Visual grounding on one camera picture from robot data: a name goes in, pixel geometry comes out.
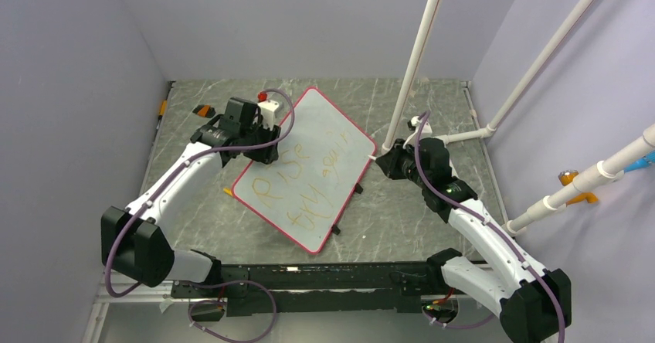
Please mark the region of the pink framed whiteboard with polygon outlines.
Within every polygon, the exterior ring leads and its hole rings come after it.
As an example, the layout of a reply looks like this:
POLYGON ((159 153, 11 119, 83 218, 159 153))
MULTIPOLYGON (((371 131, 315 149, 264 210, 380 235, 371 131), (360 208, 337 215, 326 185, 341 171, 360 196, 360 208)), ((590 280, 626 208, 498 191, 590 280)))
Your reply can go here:
POLYGON ((270 165, 250 163, 233 196, 311 254, 319 253, 368 169, 376 143, 318 88, 280 126, 288 135, 270 165))

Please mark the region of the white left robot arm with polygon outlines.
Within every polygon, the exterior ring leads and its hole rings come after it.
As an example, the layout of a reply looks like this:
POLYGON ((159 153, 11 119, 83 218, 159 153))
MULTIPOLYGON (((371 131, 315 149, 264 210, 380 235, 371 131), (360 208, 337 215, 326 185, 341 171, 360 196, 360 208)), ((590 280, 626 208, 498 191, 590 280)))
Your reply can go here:
POLYGON ((290 99, 277 102, 262 92, 258 101, 232 97, 223 113, 198 127, 173 165, 124 208, 111 206, 100 220, 105 281, 111 271, 156 287, 165 280, 190 282, 204 297, 223 282, 220 260, 199 250, 177 250, 171 242, 185 203, 239 155, 269 165, 288 135, 280 126, 290 99))

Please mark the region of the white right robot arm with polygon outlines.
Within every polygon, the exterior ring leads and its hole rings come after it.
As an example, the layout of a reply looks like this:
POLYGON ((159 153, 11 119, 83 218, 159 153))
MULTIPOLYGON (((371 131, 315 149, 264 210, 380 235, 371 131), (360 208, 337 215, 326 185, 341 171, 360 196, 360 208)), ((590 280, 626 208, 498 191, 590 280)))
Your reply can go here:
POLYGON ((423 138, 403 139, 374 162, 391 180, 416 184, 426 206, 464 236, 490 266, 484 270, 454 249, 428 260, 426 284, 443 293, 461 291, 484 306, 501 323, 512 342, 565 339, 572 323, 572 284, 561 270, 549 270, 529 255, 493 219, 477 193, 460 179, 445 144, 423 138))

